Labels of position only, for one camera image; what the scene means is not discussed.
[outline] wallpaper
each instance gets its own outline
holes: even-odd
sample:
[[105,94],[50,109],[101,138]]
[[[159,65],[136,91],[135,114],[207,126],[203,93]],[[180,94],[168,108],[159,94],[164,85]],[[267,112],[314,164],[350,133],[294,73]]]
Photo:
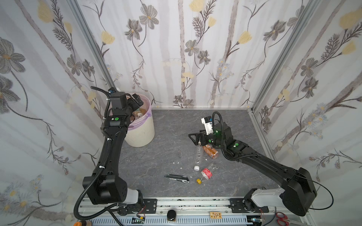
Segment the wallpaper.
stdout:
[[361,224],[361,50],[361,1],[322,1],[254,112],[278,160],[334,195],[310,210],[319,226]]
[[154,107],[251,107],[307,1],[78,0],[114,83]]
[[106,89],[66,1],[0,2],[0,219],[73,225],[103,145]]

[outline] black utility knife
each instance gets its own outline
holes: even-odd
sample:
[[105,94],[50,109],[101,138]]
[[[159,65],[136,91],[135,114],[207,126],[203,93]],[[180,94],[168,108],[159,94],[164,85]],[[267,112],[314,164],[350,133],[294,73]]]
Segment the black utility knife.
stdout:
[[165,178],[168,178],[170,180],[178,180],[178,181],[181,181],[186,184],[190,183],[190,180],[186,176],[175,175],[175,174],[166,174]]

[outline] gray marble tabletop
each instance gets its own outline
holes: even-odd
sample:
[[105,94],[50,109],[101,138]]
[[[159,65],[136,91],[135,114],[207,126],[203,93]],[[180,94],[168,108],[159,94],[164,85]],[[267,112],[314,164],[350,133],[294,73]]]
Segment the gray marble tabletop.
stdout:
[[[235,139],[265,154],[246,110],[218,110],[231,127]],[[271,179],[239,162],[226,160],[222,154],[212,159],[206,153],[200,168],[211,162],[218,171],[200,185],[200,171],[194,171],[196,146],[188,137],[205,129],[201,118],[214,110],[153,110],[155,137],[146,146],[135,148],[123,143],[119,175],[132,189],[140,189],[144,197],[227,197],[244,196],[251,188],[277,188]],[[165,174],[187,176],[189,184],[164,178]]]

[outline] scissors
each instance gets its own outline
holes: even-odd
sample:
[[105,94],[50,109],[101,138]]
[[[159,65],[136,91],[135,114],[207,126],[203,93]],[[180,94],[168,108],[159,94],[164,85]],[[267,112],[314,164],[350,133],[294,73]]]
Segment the scissors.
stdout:
[[288,226],[290,223],[295,224],[295,225],[304,225],[304,226],[311,226],[311,225],[307,225],[298,221],[292,221],[292,220],[288,220],[288,217],[282,213],[282,212],[277,212],[276,214],[277,219],[277,223],[280,226]]

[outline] trash bin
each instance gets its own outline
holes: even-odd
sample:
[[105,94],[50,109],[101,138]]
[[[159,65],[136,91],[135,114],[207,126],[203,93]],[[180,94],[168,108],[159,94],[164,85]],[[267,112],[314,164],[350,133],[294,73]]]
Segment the trash bin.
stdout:
[[143,101],[143,105],[140,108],[145,109],[147,112],[142,117],[134,120],[128,126],[128,132],[125,141],[127,144],[133,147],[145,146],[146,144],[150,143],[155,136],[151,102],[145,95],[138,95]]

